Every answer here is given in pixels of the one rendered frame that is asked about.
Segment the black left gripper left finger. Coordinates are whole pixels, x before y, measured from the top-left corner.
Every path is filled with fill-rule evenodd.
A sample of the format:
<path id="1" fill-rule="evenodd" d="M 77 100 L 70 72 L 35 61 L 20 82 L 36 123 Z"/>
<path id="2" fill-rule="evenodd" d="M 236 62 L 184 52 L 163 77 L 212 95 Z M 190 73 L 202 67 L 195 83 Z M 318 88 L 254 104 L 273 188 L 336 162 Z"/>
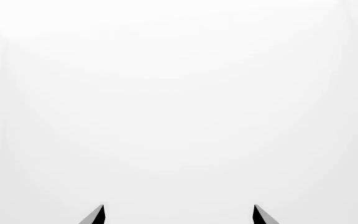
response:
<path id="1" fill-rule="evenodd" d="M 86 216 L 79 224 L 104 224 L 105 211 L 104 205 L 95 208 L 88 216 Z"/>

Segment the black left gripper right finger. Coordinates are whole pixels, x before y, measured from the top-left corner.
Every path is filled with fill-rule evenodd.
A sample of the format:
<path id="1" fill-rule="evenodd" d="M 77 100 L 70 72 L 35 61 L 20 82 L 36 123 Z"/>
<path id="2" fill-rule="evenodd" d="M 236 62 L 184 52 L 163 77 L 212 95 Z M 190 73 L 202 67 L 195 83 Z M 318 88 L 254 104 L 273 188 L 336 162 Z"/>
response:
<path id="1" fill-rule="evenodd" d="M 272 216 L 270 216 L 262 207 L 254 205 L 252 219 L 254 224 L 279 224 Z"/>

